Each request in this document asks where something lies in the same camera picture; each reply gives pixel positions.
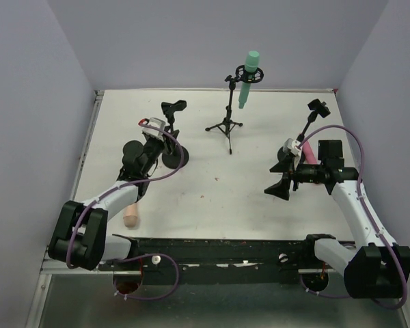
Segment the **gray wall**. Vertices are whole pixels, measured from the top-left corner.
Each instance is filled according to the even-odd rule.
[[[258,87],[337,87],[386,0],[49,0],[98,89],[224,87],[248,50]]]
[[[338,102],[363,141],[371,202],[398,242],[410,246],[410,0],[389,1]]]
[[[92,87],[45,0],[0,0],[0,328],[25,324]]]

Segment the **tripod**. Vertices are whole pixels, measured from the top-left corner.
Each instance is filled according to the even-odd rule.
[[[243,123],[238,123],[238,122],[234,122],[233,120],[231,120],[231,115],[232,115],[232,96],[234,94],[234,90],[235,90],[235,85],[236,82],[238,82],[237,79],[235,79],[234,77],[232,77],[231,75],[228,75],[225,79],[225,82],[229,82],[230,83],[230,101],[228,106],[226,106],[226,117],[223,118],[223,121],[221,123],[218,123],[216,125],[210,126],[209,128],[205,128],[205,131],[211,131],[214,128],[218,128],[229,140],[230,142],[230,154],[232,154],[232,149],[231,149],[231,131],[235,126],[239,126],[242,127]]]

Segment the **white table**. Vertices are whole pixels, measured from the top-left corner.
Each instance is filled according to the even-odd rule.
[[[96,121],[76,200],[95,196],[110,187],[122,165],[122,147],[133,139],[144,142],[137,123],[142,118],[164,119],[161,102],[187,101],[176,113],[179,141],[190,153],[180,172],[150,183],[139,202],[141,223],[124,227],[122,213],[108,225],[108,233],[155,238],[236,238],[294,240],[307,234],[332,234],[352,240],[346,221],[322,185],[302,184],[290,201],[265,195],[264,189],[278,182],[269,173],[277,151],[289,137],[295,138],[307,122],[307,104],[319,98],[331,111],[309,129],[342,124],[333,93],[251,92],[244,109],[235,105],[232,119],[243,122],[232,133],[233,155],[228,140],[218,130],[205,132],[226,114],[227,91],[122,90],[105,92]],[[345,132],[323,131],[312,138],[316,154],[319,139],[341,139],[346,166],[353,157]],[[169,172],[159,161],[154,176]]]

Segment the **gray floor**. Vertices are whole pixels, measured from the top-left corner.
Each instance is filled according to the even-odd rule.
[[[337,277],[330,285],[330,293],[343,293]],[[55,276],[41,327],[405,327],[400,312],[369,300],[321,299],[300,286],[180,286],[154,302],[124,301],[113,293],[108,276]]]

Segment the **wall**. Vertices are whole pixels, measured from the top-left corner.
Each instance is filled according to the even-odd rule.
[[[370,200],[398,242],[410,246],[410,0],[389,1],[338,102],[365,147]]]
[[[0,328],[23,327],[92,86],[45,0],[0,0]]]
[[[337,87],[387,0],[49,0],[100,90],[225,87],[248,50],[259,87]]]

